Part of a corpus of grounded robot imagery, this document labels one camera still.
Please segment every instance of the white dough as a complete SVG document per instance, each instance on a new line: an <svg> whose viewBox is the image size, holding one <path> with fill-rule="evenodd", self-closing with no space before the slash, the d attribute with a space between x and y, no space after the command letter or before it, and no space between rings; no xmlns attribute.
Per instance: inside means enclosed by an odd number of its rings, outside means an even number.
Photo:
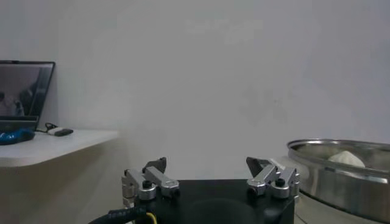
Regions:
<svg viewBox="0 0 390 224"><path fill-rule="evenodd" d="M304 145L298 149L299 152L322 159L328 159L344 150L330 145Z"/></svg>
<svg viewBox="0 0 390 224"><path fill-rule="evenodd" d="M352 154L348 151L343 151L341 153L337 153L337 154L331 156L328 160L332 161L332 162L336 162L336 163L348 164L351 166L365 167L362 160L360 160L354 154Z"/></svg>

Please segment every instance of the white shelf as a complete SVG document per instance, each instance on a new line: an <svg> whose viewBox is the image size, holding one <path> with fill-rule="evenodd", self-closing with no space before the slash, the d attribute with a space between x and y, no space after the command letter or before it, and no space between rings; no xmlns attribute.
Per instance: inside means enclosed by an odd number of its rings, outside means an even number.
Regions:
<svg viewBox="0 0 390 224"><path fill-rule="evenodd" d="M0 167L41 163L117 137L117 131L75 130L63 137L37 133L31 141L0 145Z"/></svg>

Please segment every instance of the blue computer mouse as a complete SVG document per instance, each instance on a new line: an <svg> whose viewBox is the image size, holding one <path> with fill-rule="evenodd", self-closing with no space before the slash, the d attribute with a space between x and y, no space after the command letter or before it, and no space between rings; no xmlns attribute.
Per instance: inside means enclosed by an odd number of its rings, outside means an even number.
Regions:
<svg viewBox="0 0 390 224"><path fill-rule="evenodd" d="M27 128L20 128L17 131L0 133L0 145L11 145L18 142L31 140L35 137L35 132Z"/></svg>

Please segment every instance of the white wall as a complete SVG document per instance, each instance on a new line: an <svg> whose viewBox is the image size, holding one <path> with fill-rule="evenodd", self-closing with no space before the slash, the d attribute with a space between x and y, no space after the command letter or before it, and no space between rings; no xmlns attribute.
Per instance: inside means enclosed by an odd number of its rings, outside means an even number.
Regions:
<svg viewBox="0 0 390 224"><path fill-rule="evenodd" d="M44 118L121 130L119 142L89 161L111 172L91 191L120 196L112 176L159 156L168 157L174 178L246 178L246 156L285 154L293 139L390 142L389 1L0 4L0 19L8 21L0 23L0 58L58 63ZM120 162L109 155L116 150ZM80 173L63 195L99 178ZM38 223L62 205L82 223L120 204L102 205L100 194L91 195L74 205L44 198L41 210L23 218Z"/></svg>

